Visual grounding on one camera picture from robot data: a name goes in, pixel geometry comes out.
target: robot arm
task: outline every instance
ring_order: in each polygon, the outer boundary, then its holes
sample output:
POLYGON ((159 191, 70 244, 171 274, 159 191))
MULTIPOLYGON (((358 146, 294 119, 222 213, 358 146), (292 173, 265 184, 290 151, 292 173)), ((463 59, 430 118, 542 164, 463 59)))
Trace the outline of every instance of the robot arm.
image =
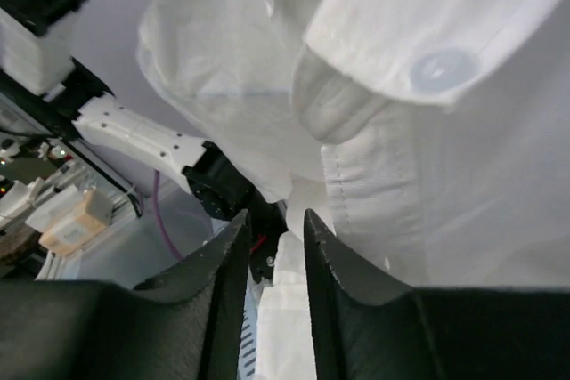
MULTIPOLYGON (((47 140, 86 141, 126 153, 191 192, 213 218, 230 221, 247 208, 254 241, 266 242, 252 255, 252 266, 265 266, 286 230, 279 208, 267 204, 216 145, 124 109, 71 57, 73 28, 85 1, 0 0, 0 94, 47 130, 47 140)), ((10 126, 9 131, 19 130, 10 126)), ((265 271, 261 274, 270 279, 273 269, 265 271)), ((257 270, 252 272, 258 280, 257 270)))

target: shirt sleeve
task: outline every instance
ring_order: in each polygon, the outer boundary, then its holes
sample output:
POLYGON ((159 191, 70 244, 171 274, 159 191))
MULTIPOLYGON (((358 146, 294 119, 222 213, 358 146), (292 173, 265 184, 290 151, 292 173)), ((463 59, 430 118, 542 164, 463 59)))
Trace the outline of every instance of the shirt sleeve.
POLYGON ((308 48, 388 99, 450 105, 492 74, 561 0, 322 0, 308 48))

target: cable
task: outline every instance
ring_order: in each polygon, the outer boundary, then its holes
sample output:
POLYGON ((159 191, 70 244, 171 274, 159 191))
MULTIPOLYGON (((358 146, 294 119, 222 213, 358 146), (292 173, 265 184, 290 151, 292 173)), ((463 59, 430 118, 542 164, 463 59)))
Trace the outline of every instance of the cable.
POLYGON ((263 245, 263 243, 266 242, 266 240, 267 240, 267 235, 259 235, 259 240, 251 248, 250 253, 251 254, 255 253, 263 245))
POLYGON ((162 221, 162 216, 160 215, 159 211, 159 183, 160 183, 160 172, 155 170, 154 171, 154 185, 152 186, 152 210, 154 211, 154 216, 157 220, 157 225, 159 226, 160 235, 167 244, 168 249, 174 256, 174 258, 180 262, 184 259, 180 251, 175 247, 175 244, 170 240, 170 237, 167 233, 167 228, 164 226, 164 222, 162 221))

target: small cardboard box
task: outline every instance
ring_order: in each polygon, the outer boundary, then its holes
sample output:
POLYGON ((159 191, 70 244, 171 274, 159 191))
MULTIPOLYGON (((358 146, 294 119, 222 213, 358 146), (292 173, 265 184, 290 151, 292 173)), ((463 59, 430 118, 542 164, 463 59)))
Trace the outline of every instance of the small cardboard box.
POLYGON ((85 195, 76 186, 71 185, 36 208, 26 220, 26 224, 32 229, 44 233, 52 226, 54 220, 81 204, 84 199, 85 195))
POLYGON ((110 198, 90 190, 81 203, 50 224, 39 243, 57 255, 69 255, 109 227, 112 210, 110 198))

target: red component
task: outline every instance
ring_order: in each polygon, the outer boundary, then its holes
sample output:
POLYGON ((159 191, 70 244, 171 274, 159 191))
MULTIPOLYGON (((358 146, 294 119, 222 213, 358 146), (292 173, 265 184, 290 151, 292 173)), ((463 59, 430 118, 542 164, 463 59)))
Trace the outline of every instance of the red component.
POLYGON ((266 240, 266 235, 257 235, 257 243, 251 248, 251 254, 255 253, 266 240))

